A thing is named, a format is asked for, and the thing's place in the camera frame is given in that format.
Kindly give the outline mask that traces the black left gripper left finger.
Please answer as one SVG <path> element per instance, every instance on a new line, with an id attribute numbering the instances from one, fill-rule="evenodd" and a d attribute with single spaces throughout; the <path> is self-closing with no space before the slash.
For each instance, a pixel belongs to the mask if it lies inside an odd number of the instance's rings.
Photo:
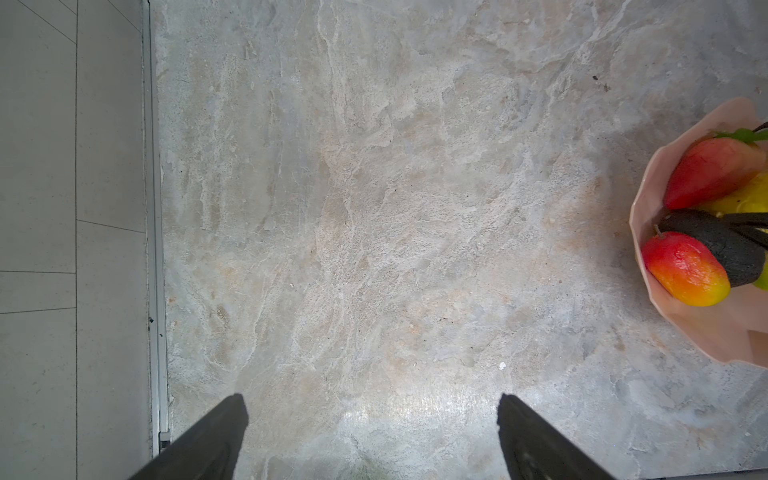
<path id="1" fill-rule="evenodd" d="M 230 395 L 130 480 L 230 480 L 248 424 L 243 396 Z"/>

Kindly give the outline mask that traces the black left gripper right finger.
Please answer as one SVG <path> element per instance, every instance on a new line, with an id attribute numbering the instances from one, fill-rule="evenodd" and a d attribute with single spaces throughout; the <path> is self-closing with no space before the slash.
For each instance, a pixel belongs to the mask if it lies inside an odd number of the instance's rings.
<path id="1" fill-rule="evenodd" d="M 614 479 L 515 395 L 501 396 L 497 425 L 511 479 Z"/>

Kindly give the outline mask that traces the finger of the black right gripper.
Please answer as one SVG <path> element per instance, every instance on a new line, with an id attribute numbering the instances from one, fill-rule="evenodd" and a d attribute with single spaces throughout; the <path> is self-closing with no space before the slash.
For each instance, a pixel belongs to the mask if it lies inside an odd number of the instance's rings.
<path id="1" fill-rule="evenodd" d="M 768 248 L 768 213 L 732 213 L 725 214 L 721 221 L 731 230 L 763 249 Z"/>

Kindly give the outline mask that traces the yellow fake lemon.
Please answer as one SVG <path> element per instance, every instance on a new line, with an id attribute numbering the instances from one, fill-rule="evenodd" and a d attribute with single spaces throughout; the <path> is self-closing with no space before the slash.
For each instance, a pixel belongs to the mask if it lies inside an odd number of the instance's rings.
<path id="1" fill-rule="evenodd" d="M 697 207 L 697 210 L 717 217 L 735 213 L 765 213 L 767 209 L 766 172 L 761 172 L 740 189 L 720 199 L 705 202 Z"/>

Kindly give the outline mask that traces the black fake avocado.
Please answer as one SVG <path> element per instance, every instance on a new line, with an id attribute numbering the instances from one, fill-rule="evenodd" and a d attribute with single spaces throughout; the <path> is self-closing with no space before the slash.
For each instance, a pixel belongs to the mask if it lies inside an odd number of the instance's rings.
<path id="1" fill-rule="evenodd" d="M 701 242 L 724 267 L 732 287 L 754 283 L 763 272 L 766 250 L 709 213 L 675 210 L 662 217 L 658 227 Z"/>

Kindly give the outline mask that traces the red fake strawberry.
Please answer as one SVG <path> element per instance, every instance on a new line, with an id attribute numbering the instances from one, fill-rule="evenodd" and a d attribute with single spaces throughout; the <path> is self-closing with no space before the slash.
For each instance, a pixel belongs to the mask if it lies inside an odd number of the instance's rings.
<path id="1" fill-rule="evenodd" d="M 696 207 L 745 186 L 767 165 L 759 143 L 767 139 L 765 123 L 753 128 L 715 131 L 694 142 L 682 155 L 667 183 L 664 206 Z"/>

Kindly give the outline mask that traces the small red orange fake mango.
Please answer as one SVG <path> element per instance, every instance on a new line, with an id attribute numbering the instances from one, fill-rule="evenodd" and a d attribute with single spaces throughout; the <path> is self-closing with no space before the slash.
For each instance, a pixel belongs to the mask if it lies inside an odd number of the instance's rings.
<path id="1" fill-rule="evenodd" d="M 646 270 L 672 297 L 686 305 L 713 306 L 731 292 L 725 268 L 694 237 L 663 232 L 652 237 L 641 253 Z"/>

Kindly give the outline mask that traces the large red yellow fake mango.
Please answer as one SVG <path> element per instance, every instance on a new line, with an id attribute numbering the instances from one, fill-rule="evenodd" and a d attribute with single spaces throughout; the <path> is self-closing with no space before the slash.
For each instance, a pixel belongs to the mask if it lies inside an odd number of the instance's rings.
<path id="1" fill-rule="evenodd" d="M 753 285 L 761 290 L 768 290 L 768 264 L 764 265 L 760 276 L 753 282 Z"/>

